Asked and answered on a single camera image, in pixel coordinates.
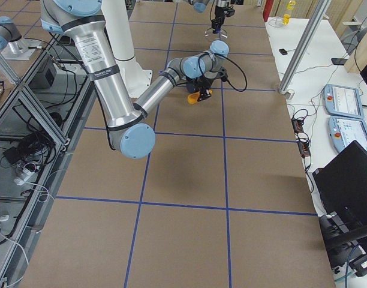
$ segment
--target white table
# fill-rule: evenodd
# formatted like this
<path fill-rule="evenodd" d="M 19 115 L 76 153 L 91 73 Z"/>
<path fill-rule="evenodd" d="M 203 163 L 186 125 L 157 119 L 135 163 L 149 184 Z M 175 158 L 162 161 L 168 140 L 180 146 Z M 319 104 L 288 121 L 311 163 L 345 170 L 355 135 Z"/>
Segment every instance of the white table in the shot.
<path fill-rule="evenodd" d="M 291 19 L 289 25 L 280 28 L 271 26 L 270 24 L 273 24 L 273 21 L 270 20 L 272 18 L 269 18 L 269 21 L 266 23 L 266 29 L 269 34 L 270 45 L 272 46 L 279 77 L 282 79 L 282 73 L 285 73 L 294 51 L 289 52 L 288 55 L 281 55 L 278 50 L 282 48 L 293 50 L 297 47 L 308 23 L 308 19 Z M 303 71 L 315 66 L 329 66 L 331 64 L 331 58 L 348 58 L 348 55 L 330 23 L 327 20 L 322 20 L 297 71 Z M 288 88 L 295 90 L 296 93 L 291 100 L 287 100 L 287 103 L 291 104 L 295 108 L 295 111 L 306 109 L 309 114 L 313 114 L 315 110 L 310 103 L 310 99 L 318 95 L 323 87 L 327 83 L 330 83 L 356 88 L 360 85 L 360 89 L 363 92 L 361 96 L 362 104 L 367 105 L 367 86 L 364 82 L 361 83 L 361 81 L 362 77 L 359 74 L 347 73 L 343 66 L 337 67 L 331 65 L 326 68 L 308 69 L 303 73 L 294 75 Z M 320 97 L 314 99 L 318 104 Z M 338 154 L 329 136 L 327 122 L 330 115 L 327 114 L 322 99 L 320 105 L 321 107 L 318 108 L 317 116 L 307 117 L 303 126 L 304 131 L 309 136 L 312 136 L 310 148 L 312 163 L 310 172 L 313 172 L 319 167 L 324 167 Z M 293 107 L 288 107 L 290 116 L 293 114 Z M 367 124 L 367 109 L 364 110 Z M 303 115 L 305 115 L 305 112 L 300 112 L 296 116 Z M 324 210 L 319 195 L 313 193 L 312 196 L 317 213 L 322 215 Z M 342 275 L 344 275 L 344 272 L 335 276 L 335 278 L 337 279 Z M 350 288 L 367 288 L 367 276 L 362 278 L 349 277 L 348 285 Z M 344 287 L 344 281 L 338 282 L 336 286 L 337 288 Z"/>

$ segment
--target red object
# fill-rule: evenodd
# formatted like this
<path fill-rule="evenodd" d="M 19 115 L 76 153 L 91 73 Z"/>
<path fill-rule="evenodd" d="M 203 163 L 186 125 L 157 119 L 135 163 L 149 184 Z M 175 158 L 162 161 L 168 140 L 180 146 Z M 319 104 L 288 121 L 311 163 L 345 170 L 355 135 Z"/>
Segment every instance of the red object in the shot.
<path fill-rule="evenodd" d="M 267 22 L 267 19 L 269 18 L 270 12 L 272 11 L 274 4 L 274 0 L 267 0 L 265 4 L 265 8 L 263 9 L 263 20 Z"/>

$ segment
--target yellow bottle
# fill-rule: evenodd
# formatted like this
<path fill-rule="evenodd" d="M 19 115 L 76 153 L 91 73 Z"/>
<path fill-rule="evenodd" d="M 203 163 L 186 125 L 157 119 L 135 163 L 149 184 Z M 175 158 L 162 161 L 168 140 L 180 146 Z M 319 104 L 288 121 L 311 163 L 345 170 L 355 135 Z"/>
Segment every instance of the yellow bottle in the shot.
<path fill-rule="evenodd" d="M 283 25 L 288 25 L 291 17 L 291 12 L 294 10 L 294 6 L 296 5 L 296 1 L 292 0 L 286 6 L 286 11 L 284 14 L 284 20 L 282 21 Z"/>

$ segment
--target computer monitor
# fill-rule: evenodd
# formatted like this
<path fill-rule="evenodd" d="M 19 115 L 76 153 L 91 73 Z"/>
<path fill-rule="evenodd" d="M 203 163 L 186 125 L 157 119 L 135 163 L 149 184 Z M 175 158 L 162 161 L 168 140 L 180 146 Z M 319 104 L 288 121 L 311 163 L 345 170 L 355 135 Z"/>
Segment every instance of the computer monitor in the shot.
<path fill-rule="evenodd" d="M 357 141 L 313 177 L 327 213 L 335 211 L 349 230 L 367 225 L 367 152 Z M 367 253 L 367 237 L 358 242 Z"/>

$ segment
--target floor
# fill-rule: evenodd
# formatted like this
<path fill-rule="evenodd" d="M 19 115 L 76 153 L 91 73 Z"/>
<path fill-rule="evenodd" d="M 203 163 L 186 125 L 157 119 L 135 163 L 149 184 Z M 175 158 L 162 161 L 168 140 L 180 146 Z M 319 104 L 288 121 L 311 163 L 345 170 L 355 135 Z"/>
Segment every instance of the floor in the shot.
<path fill-rule="evenodd" d="M 261 11 L 235 8 L 224 28 L 247 91 L 215 82 L 191 106 L 175 88 L 141 160 L 109 149 L 95 105 L 20 287 L 334 287 Z M 154 76 L 209 48 L 209 8 L 141 2 L 130 26 Z"/>

